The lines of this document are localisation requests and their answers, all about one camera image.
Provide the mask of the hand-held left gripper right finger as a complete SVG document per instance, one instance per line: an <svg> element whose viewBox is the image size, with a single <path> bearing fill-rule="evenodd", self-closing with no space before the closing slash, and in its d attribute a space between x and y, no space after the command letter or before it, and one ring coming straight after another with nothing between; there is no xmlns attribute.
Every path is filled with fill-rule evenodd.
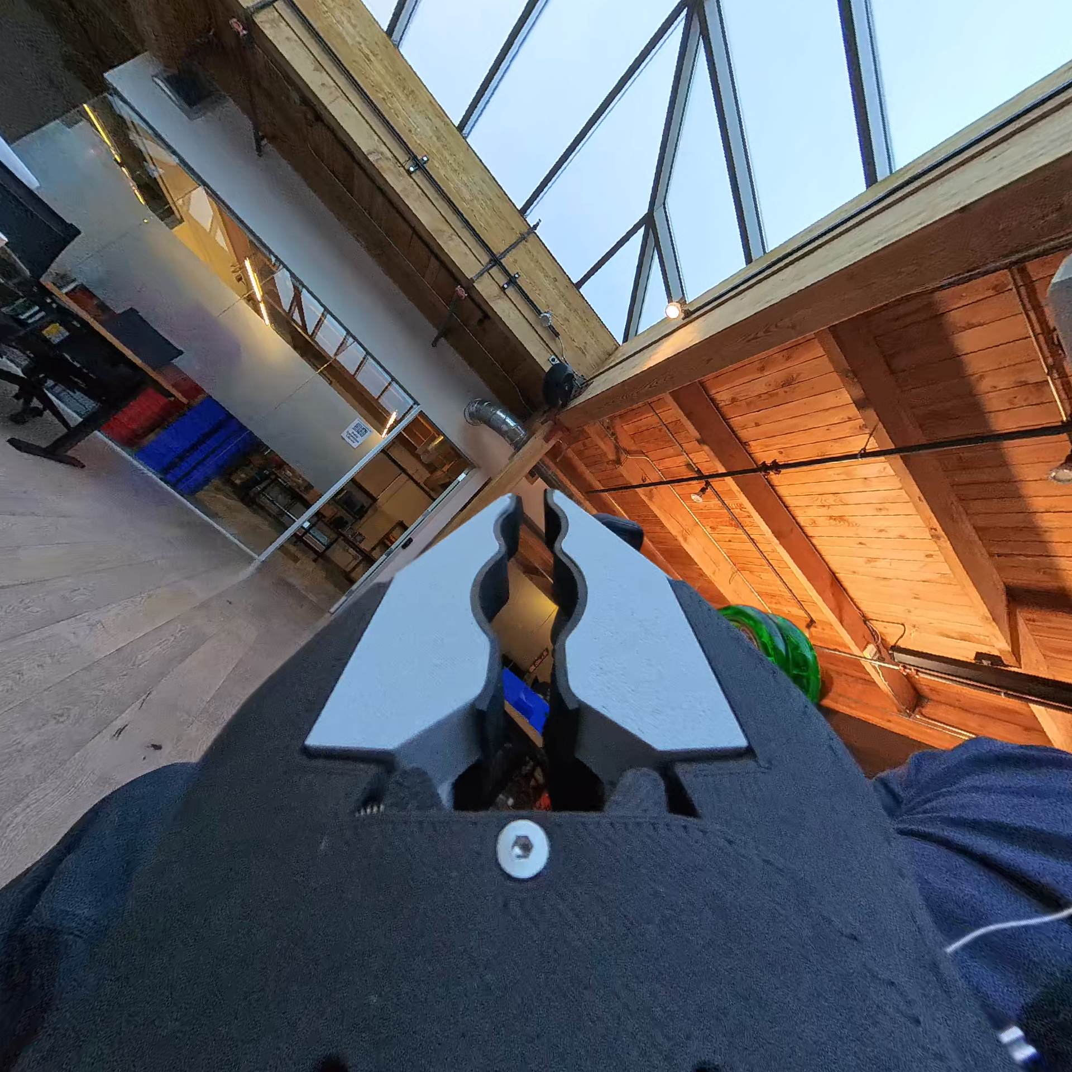
<svg viewBox="0 0 1072 1072"><path fill-rule="evenodd" d="M602 809L631 770L738 760L748 740L671 578L643 531L545 493L553 557L551 709L545 724L553 809Z"/></svg>

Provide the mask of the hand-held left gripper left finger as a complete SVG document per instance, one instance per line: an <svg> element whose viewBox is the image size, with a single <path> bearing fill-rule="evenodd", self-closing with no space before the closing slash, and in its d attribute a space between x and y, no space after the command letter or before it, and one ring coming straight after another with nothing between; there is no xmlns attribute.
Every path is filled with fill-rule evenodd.
<svg viewBox="0 0 1072 1072"><path fill-rule="evenodd" d="M500 749L502 652L492 621L509 600L523 506L505 495L388 585L306 753L430 778L448 809L455 785Z"/></svg>

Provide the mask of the green yoyo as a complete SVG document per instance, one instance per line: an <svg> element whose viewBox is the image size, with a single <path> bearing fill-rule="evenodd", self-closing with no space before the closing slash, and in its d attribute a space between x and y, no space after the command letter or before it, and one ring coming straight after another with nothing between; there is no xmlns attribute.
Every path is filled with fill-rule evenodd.
<svg viewBox="0 0 1072 1072"><path fill-rule="evenodd" d="M743 605L718 611L743 637L775 665L811 704L823 696L823 673L815 647L795 624Z"/></svg>

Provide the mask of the black device on beam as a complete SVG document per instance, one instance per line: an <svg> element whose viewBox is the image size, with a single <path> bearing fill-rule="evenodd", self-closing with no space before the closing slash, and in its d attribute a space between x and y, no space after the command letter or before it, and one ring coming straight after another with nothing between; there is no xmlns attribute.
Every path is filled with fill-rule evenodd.
<svg viewBox="0 0 1072 1072"><path fill-rule="evenodd" d="M543 375L543 403L548 411L563 411L586 392L586 387L586 377L559 359Z"/></svg>

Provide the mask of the stack of blue bins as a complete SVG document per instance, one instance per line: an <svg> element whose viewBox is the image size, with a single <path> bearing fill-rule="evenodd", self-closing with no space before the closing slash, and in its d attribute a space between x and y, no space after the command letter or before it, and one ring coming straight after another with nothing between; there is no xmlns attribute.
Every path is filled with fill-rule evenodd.
<svg viewBox="0 0 1072 1072"><path fill-rule="evenodd" d="M204 397L132 457L181 496L194 496L260 446L255 434Z"/></svg>

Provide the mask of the stack of red bins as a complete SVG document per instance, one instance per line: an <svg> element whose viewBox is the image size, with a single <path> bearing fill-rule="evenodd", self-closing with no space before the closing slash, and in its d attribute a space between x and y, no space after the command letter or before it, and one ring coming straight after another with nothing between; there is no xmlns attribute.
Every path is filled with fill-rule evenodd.
<svg viewBox="0 0 1072 1072"><path fill-rule="evenodd" d="M117 447L135 452L206 397L199 387L181 392L180 400L165 398L157 390L147 388L106 421L99 434Z"/></svg>

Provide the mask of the person's blue sweater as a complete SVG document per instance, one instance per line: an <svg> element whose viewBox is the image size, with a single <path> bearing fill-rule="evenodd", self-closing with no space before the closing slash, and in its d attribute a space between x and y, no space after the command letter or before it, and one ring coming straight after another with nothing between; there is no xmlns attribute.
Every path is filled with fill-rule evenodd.
<svg viewBox="0 0 1072 1072"><path fill-rule="evenodd" d="M80 986L194 778L173 763L95 804L1 889L1 1069ZM949 956L996 1030L1018 1025L1036 1071L1070 1069L1070 757L975 739L870 780Z"/></svg>

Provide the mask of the wooden desk with black legs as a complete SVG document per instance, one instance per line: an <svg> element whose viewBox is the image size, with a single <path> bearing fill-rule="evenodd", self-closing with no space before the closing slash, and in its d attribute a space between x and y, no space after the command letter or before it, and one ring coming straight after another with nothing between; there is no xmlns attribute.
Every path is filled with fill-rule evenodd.
<svg viewBox="0 0 1072 1072"><path fill-rule="evenodd" d="M86 438L126 410L145 390L185 403L173 385L121 343L113 331L50 287L32 280L1 282L1 346L27 359L21 372L1 372L18 388L18 424L52 415L63 433L36 446L16 436L6 439L19 454L85 469L70 454ZM59 385L91 402L86 418L68 423L50 402L45 387Z"/></svg>

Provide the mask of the skylight window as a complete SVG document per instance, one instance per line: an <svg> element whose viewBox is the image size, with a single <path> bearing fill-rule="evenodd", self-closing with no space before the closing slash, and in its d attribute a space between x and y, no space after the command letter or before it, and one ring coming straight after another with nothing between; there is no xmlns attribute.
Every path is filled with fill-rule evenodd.
<svg viewBox="0 0 1072 1072"><path fill-rule="evenodd" d="M1070 63L1068 2L366 2L625 343Z"/></svg>

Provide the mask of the black monitor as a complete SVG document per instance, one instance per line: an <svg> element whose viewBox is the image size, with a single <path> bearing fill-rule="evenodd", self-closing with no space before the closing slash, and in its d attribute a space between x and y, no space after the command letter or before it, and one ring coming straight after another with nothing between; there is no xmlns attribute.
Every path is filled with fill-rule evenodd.
<svg viewBox="0 0 1072 1072"><path fill-rule="evenodd" d="M1 164L1 238L5 249L31 279L41 282L80 235L73 223Z"/></svg>

